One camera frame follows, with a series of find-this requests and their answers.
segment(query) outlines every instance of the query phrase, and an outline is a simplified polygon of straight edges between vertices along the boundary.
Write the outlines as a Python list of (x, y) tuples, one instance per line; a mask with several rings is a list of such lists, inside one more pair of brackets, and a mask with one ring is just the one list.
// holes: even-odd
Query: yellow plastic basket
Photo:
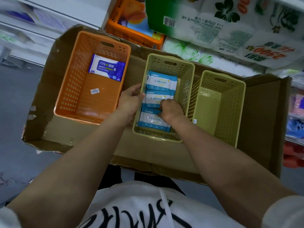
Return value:
[[(140, 92), (142, 93), (146, 90), (146, 84), (150, 70), (171, 76), (177, 76), (177, 87), (174, 99), (182, 106), (184, 114), (187, 116), (194, 77), (194, 69), (195, 66), (191, 62), (186, 62), (176, 57), (150, 53), (148, 55), (145, 74), (143, 77), (143, 84)], [(135, 115), (135, 120), (133, 124), (133, 132), (135, 134), (146, 136), (159, 141), (181, 142), (180, 137), (172, 127), (170, 132), (146, 127), (139, 127), (138, 122), (141, 107), (142, 104), (140, 104), (140, 107), (138, 108), (138, 111)]]
[(246, 84), (205, 70), (192, 86), (188, 118), (215, 137), (237, 146)]

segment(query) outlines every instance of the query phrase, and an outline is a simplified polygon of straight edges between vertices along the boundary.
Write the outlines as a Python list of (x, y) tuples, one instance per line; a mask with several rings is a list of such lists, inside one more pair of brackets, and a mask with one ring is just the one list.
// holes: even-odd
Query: wet wipes pack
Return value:
[(165, 123), (159, 116), (157, 116), (159, 113), (161, 113), (159, 110), (142, 107), (138, 126), (170, 132), (171, 126)]
[(145, 99), (143, 100), (143, 107), (159, 109), (161, 100), (173, 99), (173, 90), (146, 90)]
[(94, 54), (89, 66), (89, 73), (98, 74), (116, 81), (121, 81), (126, 63)]
[(177, 77), (157, 73), (154, 71), (149, 72), (147, 89), (148, 90), (173, 90), (175, 93), (177, 85)]

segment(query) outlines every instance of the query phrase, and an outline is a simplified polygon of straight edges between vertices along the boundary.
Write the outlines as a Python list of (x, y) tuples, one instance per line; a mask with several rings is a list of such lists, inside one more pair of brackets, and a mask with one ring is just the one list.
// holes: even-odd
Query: plastic basket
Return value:
[(192, 86), (188, 118), (208, 133), (236, 147), (246, 84), (208, 70)]
[(152, 37), (142, 33), (142, 29), (137, 31), (126, 26), (121, 25), (121, 22), (135, 23), (132, 27), (143, 26), (146, 23), (147, 26), (147, 16), (145, 13), (145, 4), (140, 3), (136, 0), (118, 0), (116, 6), (114, 7), (111, 16), (106, 25), (106, 31), (109, 34), (115, 35), (120, 38), (124, 38), (135, 44), (146, 46), (153, 49), (161, 49), (161, 46), (165, 40), (165, 35), (153, 32)]
[[(146, 84), (148, 80), (149, 71), (155, 71), (167, 75), (177, 76), (177, 87), (174, 95), (174, 99), (182, 106), (184, 114), (188, 115), (188, 108), (190, 103), (191, 88), (194, 77), (195, 66), (191, 62), (186, 62), (171, 56), (163, 56), (154, 53), (148, 55), (145, 74), (143, 77), (143, 84), (141, 87), (141, 93), (145, 92)], [(142, 104), (138, 108), (135, 115), (133, 124), (133, 132), (138, 135), (143, 135), (159, 141), (173, 141), (181, 142), (180, 137), (176, 131), (171, 127), (170, 132), (161, 130), (139, 127), (139, 117)]]
[[(56, 101), (54, 113), (84, 124), (100, 124), (118, 104), (131, 47), (112, 38), (80, 31)], [(126, 63), (121, 82), (89, 73), (93, 54)], [(92, 94), (91, 90), (99, 89)]]

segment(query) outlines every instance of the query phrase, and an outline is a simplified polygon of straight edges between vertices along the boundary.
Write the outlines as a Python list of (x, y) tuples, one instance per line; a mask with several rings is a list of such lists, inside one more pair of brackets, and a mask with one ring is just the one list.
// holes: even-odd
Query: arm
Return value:
[(258, 228), (272, 204), (295, 195), (245, 153), (193, 124), (176, 101), (162, 100), (161, 107), (160, 117), (180, 135), (200, 175), (239, 223)]
[(132, 96), (140, 87), (122, 92), (117, 110), (96, 131), (45, 169), (7, 206), (18, 215), (22, 227), (79, 225), (125, 126), (144, 99), (144, 94)]

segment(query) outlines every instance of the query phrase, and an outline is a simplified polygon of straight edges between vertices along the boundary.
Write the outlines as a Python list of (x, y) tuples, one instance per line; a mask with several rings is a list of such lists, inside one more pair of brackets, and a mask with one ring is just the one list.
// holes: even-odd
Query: blue product package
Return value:
[(146, 90), (146, 95), (143, 100), (143, 107), (159, 109), (161, 100), (173, 99), (174, 91), (167, 90)]
[(159, 116), (157, 116), (159, 113), (161, 113), (159, 110), (142, 107), (138, 126), (170, 132), (171, 126), (165, 123)]
[(176, 85), (177, 76), (166, 75), (150, 70), (146, 87), (148, 90), (173, 90), (175, 93)]
[(94, 73), (116, 81), (121, 81), (125, 66), (125, 62), (115, 61), (94, 54), (89, 66), (89, 73)]

